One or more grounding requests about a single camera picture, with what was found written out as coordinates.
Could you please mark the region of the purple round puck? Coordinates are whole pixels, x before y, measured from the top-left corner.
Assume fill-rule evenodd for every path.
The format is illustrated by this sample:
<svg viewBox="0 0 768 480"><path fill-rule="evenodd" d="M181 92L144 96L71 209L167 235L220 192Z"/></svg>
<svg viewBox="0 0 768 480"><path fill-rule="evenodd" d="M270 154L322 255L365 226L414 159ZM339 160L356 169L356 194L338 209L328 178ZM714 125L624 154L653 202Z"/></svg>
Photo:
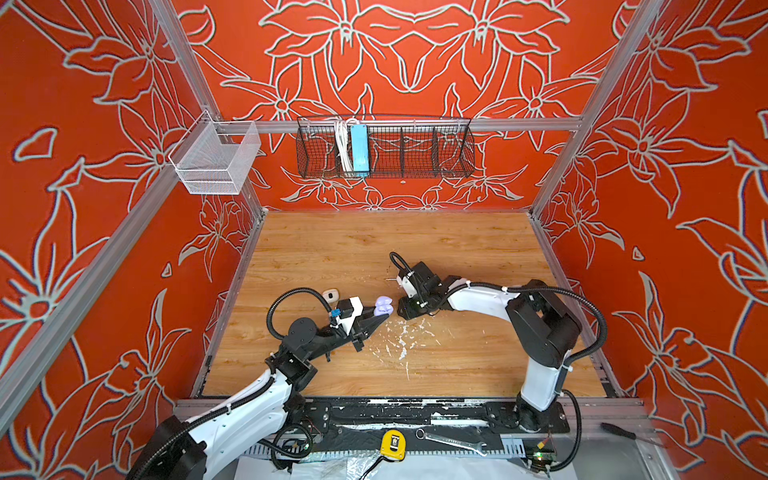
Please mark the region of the purple round puck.
<svg viewBox="0 0 768 480"><path fill-rule="evenodd" d="M376 299L375 305L374 305L374 315L376 317L379 316L390 316L393 314L395 308L393 305L393 299L387 296L380 296Z"/></svg>

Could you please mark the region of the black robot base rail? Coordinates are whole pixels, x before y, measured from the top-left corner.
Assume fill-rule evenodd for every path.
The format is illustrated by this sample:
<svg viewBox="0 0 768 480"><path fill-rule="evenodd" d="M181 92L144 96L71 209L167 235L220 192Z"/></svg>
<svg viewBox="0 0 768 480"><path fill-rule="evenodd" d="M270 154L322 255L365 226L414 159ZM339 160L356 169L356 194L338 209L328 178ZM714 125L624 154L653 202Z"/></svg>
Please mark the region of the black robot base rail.
<svg viewBox="0 0 768 480"><path fill-rule="evenodd" d="M537 450L553 451L552 441L567 436L572 426L563 407L549 410L549 423L538 433L517 427L513 399L307 397L288 408L288 420L297 421L314 439L318 456L373 453L388 430L402 432L411 455L479 457L473 452L419 440L417 429L468 442L485 442L487 457L524 458Z"/></svg>

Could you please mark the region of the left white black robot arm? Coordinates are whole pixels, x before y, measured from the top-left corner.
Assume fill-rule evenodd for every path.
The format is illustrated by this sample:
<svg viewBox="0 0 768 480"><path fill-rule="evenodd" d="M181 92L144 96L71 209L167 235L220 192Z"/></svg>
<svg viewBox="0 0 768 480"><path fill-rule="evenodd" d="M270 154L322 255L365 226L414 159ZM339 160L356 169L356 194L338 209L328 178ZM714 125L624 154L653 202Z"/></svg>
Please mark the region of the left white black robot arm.
<svg viewBox="0 0 768 480"><path fill-rule="evenodd" d="M318 300L329 321L318 327L310 318L295 320L281 334L274 315L288 298L306 294ZM393 313L391 298L371 306L357 297L330 303L320 292L299 287L281 294L269 307L266 326L279 340L266 360L266 370L247 387L213 409L185 421L163 421L128 473L130 479L212 479L254 445L265 447L274 463L298 462L314 449L315 438L303 417L302 391L317 373L312 360L329 358L351 344L361 351L365 341Z"/></svg>

